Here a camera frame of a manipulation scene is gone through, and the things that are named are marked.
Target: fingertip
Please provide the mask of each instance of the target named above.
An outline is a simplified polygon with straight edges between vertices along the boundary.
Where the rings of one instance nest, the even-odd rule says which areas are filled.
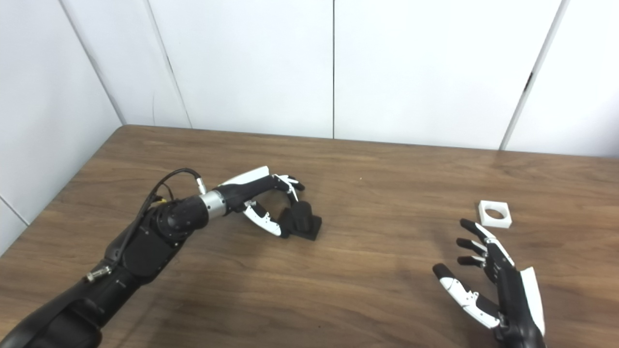
[[[443,263],[435,264],[432,267],[432,271],[434,272],[434,274],[436,275],[438,279],[447,278],[447,277],[455,278],[454,274]]]

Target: white square block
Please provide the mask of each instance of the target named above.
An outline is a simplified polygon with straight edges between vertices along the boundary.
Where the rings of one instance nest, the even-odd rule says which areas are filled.
[[[486,209],[498,211],[503,215],[502,219],[495,219],[486,213]],[[479,217],[482,220],[482,226],[509,228],[511,226],[511,214],[509,207],[505,202],[480,201],[479,202]]]

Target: robotic arm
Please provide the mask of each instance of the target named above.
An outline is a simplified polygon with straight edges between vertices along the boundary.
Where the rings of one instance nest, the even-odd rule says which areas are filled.
[[[200,194],[166,202],[157,190],[169,177],[194,175]],[[276,189],[287,194],[291,208],[275,221],[254,198]],[[210,219],[243,212],[258,226],[282,238],[294,234],[315,240],[321,219],[299,201],[305,187],[287,175],[271,175],[267,167],[236,176],[206,192],[194,170],[184,168],[164,177],[151,191],[136,219],[114,239],[105,257],[76,285],[28,315],[0,342],[0,348],[94,348],[100,329],[142,285],[152,282],[191,234]]]
[[[458,280],[442,263],[433,267],[441,285],[454,300],[479,323],[491,329],[505,348],[544,348],[545,331],[542,298],[533,268],[517,271],[514,261],[496,237],[480,224],[466,219],[460,225],[482,243],[458,238],[458,246],[478,256],[461,256],[458,263],[477,266],[485,272],[498,291],[499,304]]]

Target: robotic finger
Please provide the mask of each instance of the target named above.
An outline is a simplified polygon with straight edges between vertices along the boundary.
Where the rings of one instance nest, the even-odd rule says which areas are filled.
[[[432,271],[447,290],[450,296],[466,311],[473,319],[488,329],[499,325],[499,306],[486,296],[473,292],[471,288],[458,280],[454,274],[442,263],[432,267]]]

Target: white wall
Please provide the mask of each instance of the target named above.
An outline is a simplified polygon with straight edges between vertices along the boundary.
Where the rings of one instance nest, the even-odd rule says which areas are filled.
[[[146,0],[61,0],[129,124],[189,127]]]
[[[498,149],[559,3],[337,0],[335,137]]]
[[[332,0],[151,0],[195,128],[332,136]]]
[[[572,0],[508,150],[619,157],[619,2]]]
[[[0,196],[31,223],[120,122],[57,1],[3,1],[0,52]]]

